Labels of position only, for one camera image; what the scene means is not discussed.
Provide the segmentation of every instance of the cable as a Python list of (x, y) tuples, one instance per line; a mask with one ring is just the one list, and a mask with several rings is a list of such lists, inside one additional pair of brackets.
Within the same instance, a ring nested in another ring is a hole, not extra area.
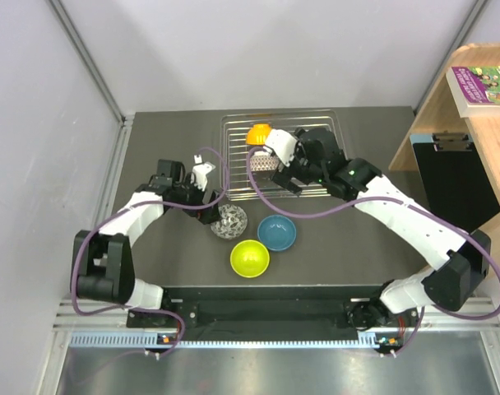
[(402, 316), (398, 317), (398, 337), (403, 338), (405, 335), (405, 323)]
[[(122, 216), (125, 213), (129, 212), (130, 210), (133, 210), (133, 209), (135, 209), (137, 207), (141, 207), (141, 206), (145, 206), (145, 205), (160, 204), (160, 205), (164, 205), (164, 206), (167, 206), (167, 207), (175, 207), (175, 208), (181, 208), (181, 209), (185, 209), (185, 210), (202, 210), (202, 209), (214, 206), (215, 204), (217, 204), (218, 202), (220, 202), (220, 200), (225, 196), (226, 191), (228, 190), (228, 187), (229, 187), (229, 169), (228, 169), (228, 166), (226, 165), (225, 160), (223, 159), (223, 157), (221, 156), (221, 154), (219, 152), (217, 152), (216, 150), (214, 150), (213, 148), (203, 147), (203, 148), (199, 149), (199, 152), (201, 152), (201, 151), (210, 151), (210, 152), (213, 152), (217, 156), (217, 158), (219, 158), (220, 163), (223, 165), (223, 167), (225, 169), (225, 182), (223, 184), (223, 190), (221, 191), (220, 195), (213, 202), (210, 202), (208, 204), (204, 204), (202, 206), (185, 206), (183, 204), (178, 204), (178, 203), (173, 203), (173, 202), (160, 202), (160, 201), (144, 201), (144, 202), (139, 202), (139, 203), (131, 205), (129, 208), (126, 208), (124, 210), (116, 212), (115, 214), (113, 214), (112, 216), (110, 216), (109, 218), (107, 218), (106, 220), (104, 220), (101, 223), (99, 223), (84, 238), (84, 240), (82, 241), (82, 244), (81, 244), (80, 248), (78, 249), (78, 253), (76, 254), (75, 262), (74, 262), (73, 269), (72, 269), (72, 277), (71, 277), (71, 302), (72, 302), (73, 309), (75, 310), (75, 312), (78, 315), (81, 315), (81, 316), (90, 316), (90, 315), (94, 315), (94, 314), (98, 314), (98, 313), (103, 313), (104, 311), (110, 311), (110, 310), (113, 310), (113, 309), (123, 309), (123, 308), (130, 307), (130, 306), (121, 305), (121, 304), (114, 304), (114, 305), (111, 305), (111, 306), (108, 306), (108, 307), (104, 307), (102, 309), (93, 310), (93, 311), (82, 311), (80, 309), (80, 307), (78, 306), (78, 299), (76, 297), (76, 286), (77, 286), (77, 282), (78, 282), (78, 272), (80, 270), (82, 255), (86, 251), (86, 249), (87, 249), (87, 247), (89, 245), (90, 240), (93, 238), (94, 235), (96, 235), (98, 233), (98, 231), (104, 225), (108, 224), (111, 221), (116, 220), (117, 218), (119, 218), (120, 216)], [(175, 338), (175, 341), (173, 342), (173, 344), (171, 345), (171, 347), (168, 348), (168, 349), (166, 349), (164, 352), (162, 352), (160, 354), (160, 357), (167, 356), (168, 354), (170, 354), (171, 352), (173, 352), (175, 350), (175, 347), (177, 347), (177, 345), (180, 343), (180, 341), (182, 340), (182, 338), (184, 336), (184, 333), (186, 331), (186, 324), (184, 323), (184, 320), (178, 314), (176, 314), (176, 313), (174, 313), (172, 311), (163, 310), (163, 309), (152, 310), (152, 309), (133, 308), (132, 311), (137, 311), (137, 312), (140, 312), (140, 313), (149, 313), (149, 314), (163, 314), (163, 315), (168, 315), (170, 317), (175, 318), (177, 320), (177, 322), (180, 323), (181, 328), (178, 331), (177, 337)], [(131, 354), (138, 354), (138, 353), (144, 353), (144, 351), (134, 350), (134, 351), (123, 352), (122, 354), (115, 356), (113, 359), (111, 359), (108, 362), (106, 362), (103, 365), (101, 365), (88, 378), (85, 378), (82, 381), (78, 381), (77, 382), (72, 377), (72, 381), (73, 381), (73, 383), (75, 383), (77, 385), (82, 385), (84, 383), (87, 383), (89, 380), (91, 380), (93, 377), (95, 377), (100, 371), (102, 371), (103, 369), (107, 368), (109, 365), (111, 365), (116, 360), (119, 360), (120, 358), (122, 358), (124, 356), (129, 356)]]
[[(400, 205), (404, 204), (400, 199), (396, 199), (394, 197), (375, 196), (375, 197), (362, 197), (360, 199), (351, 200), (350, 202), (343, 203), (343, 204), (341, 204), (337, 207), (334, 207), (330, 210), (317, 212), (314, 214), (297, 214), (297, 213), (282, 210), (282, 209), (274, 206), (272, 203), (270, 203), (270, 201), (265, 197), (265, 195), (261, 192), (261, 190), (257, 186), (256, 180), (253, 178), (252, 171), (250, 170), (250, 158), (252, 158), (253, 153), (258, 151), (258, 150), (262, 150), (262, 148), (259, 146), (255, 146), (247, 154), (246, 166), (247, 166), (248, 180), (250, 181), (250, 184), (252, 185), (253, 189), (256, 191), (257, 196), (270, 209), (280, 213), (283, 216), (289, 216), (292, 218), (299, 218), (299, 219), (314, 219), (314, 218), (321, 218), (324, 216), (328, 216), (328, 215), (333, 214), (335, 212), (342, 211), (346, 208), (353, 207), (356, 204), (364, 203), (364, 202), (393, 202), (393, 203), (400, 204)], [(435, 215), (431, 214), (428, 211), (422, 210), (422, 209), (415, 207), (415, 206), (412, 206), (412, 205), (409, 205), (407, 207), (410, 210), (419, 213), (421, 216), (425, 216), (428, 219), (435, 221), (438, 224), (447, 227), (449, 230), (455, 232), (457, 235), (464, 238), (468, 243), (473, 245), (473, 247), (475, 247), (477, 249), (477, 251), (479, 251), (479, 253), (482, 254), (484, 259), (486, 259), (489, 262), (489, 266), (491, 266), (491, 268), (495, 271), (495, 274), (497, 275), (498, 282), (500, 284), (500, 267), (497, 265), (495, 260), (493, 258), (491, 258), (491, 255), (489, 255), (489, 253), (480, 244), (478, 244), (475, 241), (475, 239), (473, 239), (470, 235), (466, 234), (464, 231), (458, 229), (456, 226), (453, 226), (449, 222), (446, 222), (443, 219), (436, 217)], [(489, 319), (489, 318), (496, 317), (497, 315), (500, 314), (500, 303), (498, 304), (498, 307), (494, 311), (492, 311), (491, 313), (480, 315), (480, 316), (458, 314), (458, 313), (453, 313), (451, 311), (442, 309), (441, 307), (438, 307), (438, 306), (435, 306), (435, 307), (447, 315), (451, 315), (452, 317), (456, 317), (456, 318), (468, 319), (470, 321), (480, 321), (480, 320), (484, 320), (484, 319)]]
[(410, 334), (409, 339), (407, 339), (407, 342), (405, 342), (404, 345), (400, 347), (398, 351), (395, 351), (395, 356), (401, 354), (402, 351), (405, 350), (409, 346), (409, 344), (411, 344), (411, 342), (414, 340), (416, 334), (418, 333), (420, 325), (422, 325), (422, 320), (424, 319), (424, 315), (425, 315), (425, 307), (423, 307), (420, 310), (420, 316), (418, 317), (418, 321), (416, 322), (416, 325), (414, 326), (413, 332)]

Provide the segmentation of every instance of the orange object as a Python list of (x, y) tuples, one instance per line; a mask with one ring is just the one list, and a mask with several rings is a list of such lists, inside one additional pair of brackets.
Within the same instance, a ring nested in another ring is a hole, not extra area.
[(264, 146), (271, 130), (272, 127), (268, 123), (253, 125), (247, 134), (247, 144), (251, 146)]

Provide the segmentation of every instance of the metal clip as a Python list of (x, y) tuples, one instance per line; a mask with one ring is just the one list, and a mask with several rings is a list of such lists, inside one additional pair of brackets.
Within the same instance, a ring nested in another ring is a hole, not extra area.
[(435, 151), (473, 151), (471, 137), (466, 133), (433, 134)]

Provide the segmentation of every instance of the yellow bowl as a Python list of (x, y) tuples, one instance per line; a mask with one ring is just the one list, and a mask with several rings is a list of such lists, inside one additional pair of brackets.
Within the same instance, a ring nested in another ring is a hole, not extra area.
[(251, 146), (264, 146), (271, 130), (272, 128), (268, 123), (253, 125), (247, 133), (247, 144)]
[(244, 240), (237, 244), (230, 254), (230, 264), (241, 277), (260, 276), (268, 268), (270, 254), (266, 247), (256, 240)]

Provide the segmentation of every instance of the metal rack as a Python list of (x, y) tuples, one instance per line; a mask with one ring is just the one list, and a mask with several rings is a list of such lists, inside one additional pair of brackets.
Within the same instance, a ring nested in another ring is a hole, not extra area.
[[(339, 146), (344, 149), (346, 154), (340, 124), (336, 113), (331, 109), (225, 116), (221, 120), (221, 153), (228, 162), (229, 189), (226, 195), (232, 201), (257, 198), (248, 180), (245, 164), (248, 151), (252, 148), (252, 146), (246, 144), (246, 135), (248, 130), (256, 123), (268, 123), (273, 128), (280, 128), (287, 132), (293, 132), (296, 128), (327, 128), (335, 134)], [(302, 188), (302, 197), (328, 196), (328, 193), (321, 185), (304, 185), (297, 180), (294, 180), (294, 182)], [(270, 181), (259, 179), (257, 184), (267, 198), (294, 197), (292, 193), (279, 188)]]

